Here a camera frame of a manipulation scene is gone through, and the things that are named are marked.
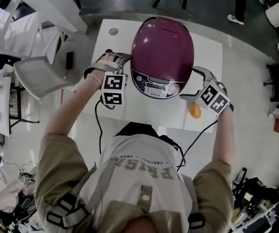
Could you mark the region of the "person's beige shirt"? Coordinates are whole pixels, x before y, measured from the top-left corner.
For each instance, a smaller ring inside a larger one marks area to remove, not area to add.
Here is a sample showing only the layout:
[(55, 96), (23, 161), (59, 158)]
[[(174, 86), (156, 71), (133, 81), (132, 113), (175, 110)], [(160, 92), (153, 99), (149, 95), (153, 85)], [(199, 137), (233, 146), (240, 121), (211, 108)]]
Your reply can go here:
[(47, 233), (121, 233), (147, 217), (157, 233), (227, 233), (233, 212), (231, 167), (218, 160), (194, 178), (178, 174), (174, 149), (145, 134), (116, 136), (88, 169), (76, 143), (41, 142), (35, 200)]

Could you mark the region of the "purple rice cooker lid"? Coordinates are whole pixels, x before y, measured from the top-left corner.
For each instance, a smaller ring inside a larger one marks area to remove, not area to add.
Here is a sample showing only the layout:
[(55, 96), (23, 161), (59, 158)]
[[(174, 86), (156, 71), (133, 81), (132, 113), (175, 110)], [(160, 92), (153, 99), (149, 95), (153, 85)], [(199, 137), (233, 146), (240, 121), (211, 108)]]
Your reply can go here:
[(137, 31), (131, 48), (131, 70), (156, 79), (187, 82), (194, 65), (194, 43), (179, 21), (150, 17)]

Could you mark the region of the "white folding chair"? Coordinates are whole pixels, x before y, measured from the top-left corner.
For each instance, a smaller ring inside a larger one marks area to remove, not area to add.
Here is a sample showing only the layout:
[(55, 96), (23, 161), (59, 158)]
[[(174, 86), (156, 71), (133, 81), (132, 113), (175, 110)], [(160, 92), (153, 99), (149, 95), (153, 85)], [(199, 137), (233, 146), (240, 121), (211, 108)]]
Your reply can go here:
[[(23, 59), (14, 63), (15, 74), (23, 87), (37, 100), (66, 88), (75, 86), (83, 71), (92, 61), (96, 40), (82, 32), (75, 32), (61, 44), (53, 62), (46, 56)], [(74, 52), (73, 68), (66, 70), (66, 54)]]

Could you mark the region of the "person's black shorts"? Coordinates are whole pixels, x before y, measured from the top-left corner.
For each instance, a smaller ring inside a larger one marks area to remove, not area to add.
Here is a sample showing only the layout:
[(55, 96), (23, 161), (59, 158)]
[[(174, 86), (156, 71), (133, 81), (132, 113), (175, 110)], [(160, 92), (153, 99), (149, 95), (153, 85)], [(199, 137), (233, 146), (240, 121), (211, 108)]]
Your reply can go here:
[(132, 136), (136, 134), (145, 134), (156, 138), (159, 137), (159, 135), (151, 125), (137, 122), (128, 123), (115, 136)]

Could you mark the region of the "white side table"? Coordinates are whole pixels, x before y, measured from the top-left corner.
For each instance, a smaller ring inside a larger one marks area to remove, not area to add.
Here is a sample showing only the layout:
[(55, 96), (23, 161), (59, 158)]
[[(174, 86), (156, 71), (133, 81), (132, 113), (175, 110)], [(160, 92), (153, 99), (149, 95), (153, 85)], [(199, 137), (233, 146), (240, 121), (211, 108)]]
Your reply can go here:
[(0, 134), (10, 137), (9, 99), (11, 77), (0, 78)]

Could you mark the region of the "white metal shelf rack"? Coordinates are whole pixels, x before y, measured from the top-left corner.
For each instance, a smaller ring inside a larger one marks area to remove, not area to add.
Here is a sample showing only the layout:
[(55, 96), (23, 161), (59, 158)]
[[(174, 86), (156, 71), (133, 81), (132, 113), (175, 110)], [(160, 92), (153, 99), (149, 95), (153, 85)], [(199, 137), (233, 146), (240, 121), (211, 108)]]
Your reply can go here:
[(22, 0), (0, 0), (0, 54), (53, 61), (65, 34)]

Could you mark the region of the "white square table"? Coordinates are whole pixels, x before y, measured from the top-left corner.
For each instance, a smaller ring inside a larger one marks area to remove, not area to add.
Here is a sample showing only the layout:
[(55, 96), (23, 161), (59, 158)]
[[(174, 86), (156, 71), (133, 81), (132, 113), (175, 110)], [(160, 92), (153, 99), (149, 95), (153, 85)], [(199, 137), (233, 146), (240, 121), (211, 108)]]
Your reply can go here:
[[(107, 49), (130, 53), (131, 44), (141, 22), (119, 19), (104, 19), (101, 23), (92, 60), (97, 60)], [(115, 36), (109, 35), (111, 28), (118, 28)], [(212, 39), (190, 32), (194, 47), (196, 66), (209, 69), (220, 81), (222, 76), (223, 45)], [(187, 102), (179, 96), (168, 100), (149, 98), (138, 91), (128, 78), (124, 105), (110, 110), (98, 104), (101, 93), (97, 92), (86, 105), (85, 113), (100, 117), (145, 123), (167, 128), (202, 131), (216, 120), (206, 109), (201, 110), (199, 119), (193, 118), (187, 110)]]

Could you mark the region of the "person's right forearm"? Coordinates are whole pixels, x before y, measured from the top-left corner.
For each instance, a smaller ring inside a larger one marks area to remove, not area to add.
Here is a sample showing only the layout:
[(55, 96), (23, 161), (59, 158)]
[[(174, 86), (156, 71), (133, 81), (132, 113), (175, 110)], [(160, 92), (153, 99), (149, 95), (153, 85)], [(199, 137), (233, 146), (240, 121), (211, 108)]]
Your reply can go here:
[(212, 160), (229, 166), (234, 163), (233, 111), (229, 106), (218, 117)]

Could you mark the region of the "black phone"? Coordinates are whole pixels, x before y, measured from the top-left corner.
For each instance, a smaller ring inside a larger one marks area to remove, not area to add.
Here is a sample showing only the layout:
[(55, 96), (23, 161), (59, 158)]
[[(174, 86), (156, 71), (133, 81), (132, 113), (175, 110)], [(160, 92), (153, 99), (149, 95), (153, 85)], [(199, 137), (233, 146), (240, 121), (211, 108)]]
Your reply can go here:
[(73, 68), (74, 63), (74, 52), (68, 52), (66, 54), (66, 70), (70, 70)]

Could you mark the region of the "person's left forearm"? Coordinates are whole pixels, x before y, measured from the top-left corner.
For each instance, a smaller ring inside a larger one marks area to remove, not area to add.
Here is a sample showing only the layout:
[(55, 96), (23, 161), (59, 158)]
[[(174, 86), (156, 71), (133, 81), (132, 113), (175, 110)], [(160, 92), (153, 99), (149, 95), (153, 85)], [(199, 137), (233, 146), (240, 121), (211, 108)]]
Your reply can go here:
[(64, 101), (50, 118), (43, 140), (51, 136), (68, 137), (80, 113), (92, 96), (101, 88), (104, 71), (95, 69), (77, 87), (75, 93)]

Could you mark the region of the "person's left hand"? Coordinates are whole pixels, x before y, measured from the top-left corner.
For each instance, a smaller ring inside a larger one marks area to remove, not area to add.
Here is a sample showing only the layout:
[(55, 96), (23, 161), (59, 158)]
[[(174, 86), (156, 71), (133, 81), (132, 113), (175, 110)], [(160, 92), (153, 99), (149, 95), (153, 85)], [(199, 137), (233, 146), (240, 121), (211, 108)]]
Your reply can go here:
[(100, 57), (97, 60), (97, 63), (110, 66), (114, 69), (118, 69), (120, 67), (121, 61), (122, 61), (122, 57), (116, 54), (105, 53), (102, 57)]

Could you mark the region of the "orange fruit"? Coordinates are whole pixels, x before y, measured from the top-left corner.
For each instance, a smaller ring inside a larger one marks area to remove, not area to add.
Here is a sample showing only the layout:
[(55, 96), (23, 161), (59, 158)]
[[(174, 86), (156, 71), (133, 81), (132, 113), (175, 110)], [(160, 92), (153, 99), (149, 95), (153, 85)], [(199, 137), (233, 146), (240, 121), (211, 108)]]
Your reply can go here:
[(198, 104), (190, 102), (188, 103), (188, 112), (189, 114), (195, 118), (195, 119), (199, 119), (201, 117), (201, 108)]

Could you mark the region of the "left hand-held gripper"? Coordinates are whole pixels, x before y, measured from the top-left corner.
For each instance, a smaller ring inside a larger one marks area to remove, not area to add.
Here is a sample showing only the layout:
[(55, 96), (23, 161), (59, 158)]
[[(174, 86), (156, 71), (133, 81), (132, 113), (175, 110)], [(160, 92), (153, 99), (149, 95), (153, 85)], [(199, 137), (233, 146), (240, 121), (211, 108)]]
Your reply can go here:
[(124, 93), (128, 74), (124, 71), (124, 66), (118, 63), (124, 63), (131, 59), (130, 54), (122, 52), (113, 52), (107, 49), (105, 54), (109, 55), (108, 61), (97, 61), (83, 72), (86, 78), (94, 69), (104, 71), (104, 78), (101, 82), (101, 101), (105, 106), (123, 106)]

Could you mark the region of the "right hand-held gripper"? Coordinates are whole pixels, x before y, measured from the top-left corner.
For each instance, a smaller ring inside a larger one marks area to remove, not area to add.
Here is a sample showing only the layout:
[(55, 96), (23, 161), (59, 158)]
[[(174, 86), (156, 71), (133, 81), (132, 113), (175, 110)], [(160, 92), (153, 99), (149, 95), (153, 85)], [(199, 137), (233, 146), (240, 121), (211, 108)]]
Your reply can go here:
[(203, 78), (203, 85), (207, 85), (195, 94), (179, 94), (182, 100), (193, 102), (211, 113), (219, 116), (226, 107), (233, 111), (233, 105), (228, 97), (224, 86), (215, 82), (215, 76), (207, 68), (193, 66), (193, 71)]

